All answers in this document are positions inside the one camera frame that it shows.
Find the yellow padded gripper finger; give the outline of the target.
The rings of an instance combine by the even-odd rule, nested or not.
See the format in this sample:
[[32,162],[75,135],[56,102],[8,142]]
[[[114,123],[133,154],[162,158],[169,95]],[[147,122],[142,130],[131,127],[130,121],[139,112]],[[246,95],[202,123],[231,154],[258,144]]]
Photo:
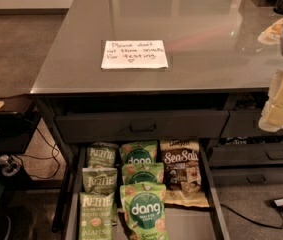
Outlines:
[[267,132],[283,129],[283,71],[274,74],[268,91],[268,101],[261,112],[258,126]]
[[259,36],[258,41],[265,45],[274,45],[280,42],[280,36],[283,31],[283,18],[274,22],[265,29]]

